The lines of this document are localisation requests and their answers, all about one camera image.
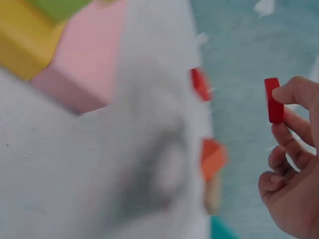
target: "yellow surface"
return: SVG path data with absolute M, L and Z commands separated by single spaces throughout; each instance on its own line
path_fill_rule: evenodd
M 51 61 L 64 23 L 54 26 L 23 0 L 0 0 L 0 64 L 31 80 Z

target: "pink block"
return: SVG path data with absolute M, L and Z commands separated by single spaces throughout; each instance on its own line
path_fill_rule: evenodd
M 67 23 L 55 56 L 31 83 L 77 113 L 105 107 L 115 69 L 127 2 L 95 0 Z

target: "toy block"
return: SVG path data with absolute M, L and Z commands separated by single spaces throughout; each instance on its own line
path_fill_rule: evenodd
M 216 215 L 221 204 L 221 176 L 219 173 L 205 184 L 204 206 L 207 214 Z
M 0 64 L 25 80 L 51 61 L 64 24 L 46 17 L 22 0 L 0 0 Z
M 31 83 L 81 114 L 105 107 L 114 91 L 127 2 L 93 1 L 70 19 L 46 69 Z
M 217 216 L 211 218 L 211 239 L 239 239 Z
M 281 123 L 284 121 L 284 105 L 277 102 L 272 95 L 275 88 L 280 86 L 277 78 L 265 80 L 266 98 L 270 123 Z
M 207 76 L 204 74 L 200 67 L 191 70 L 192 83 L 195 91 L 198 93 L 203 101 L 212 100 L 210 93 L 210 85 Z
M 27 0 L 45 13 L 53 22 L 62 22 L 84 8 L 92 0 Z
M 210 138 L 202 141 L 201 169 L 205 182 L 210 179 L 227 163 L 226 147 Z

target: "teal surface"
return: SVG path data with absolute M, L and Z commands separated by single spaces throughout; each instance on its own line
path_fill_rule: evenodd
M 202 56 L 215 88 L 215 135 L 230 156 L 222 172 L 221 217 L 240 238 L 286 239 L 291 237 L 273 223 L 257 188 L 276 145 L 263 81 L 310 74 L 319 53 L 319 1 L 277 1 L 275 12 L 262 18 L 254 12 L 257 2 L 191 0 L 198 33 L 208 37 Z
M 216 216 L 211 219 L 211 239 L 239 239 L 224 223 Z

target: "red block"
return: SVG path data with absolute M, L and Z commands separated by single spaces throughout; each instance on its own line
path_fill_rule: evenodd
M 227 163 L 226 147 L 212 138 L 202 139 L 201 169 L 204 180 L 210 181 Z
M 206 75 L 200 67 L 191 70 L 193 87 L 203 101 L 211 101 L 210 85 Z
M 281 123 L 284 121 L 284 105 L 277 102 L 272 91 L 280 86 L 277 78 L 269 78 L 265 80 L 266 98 L 268 104 L 268 115 L 270 123 Z

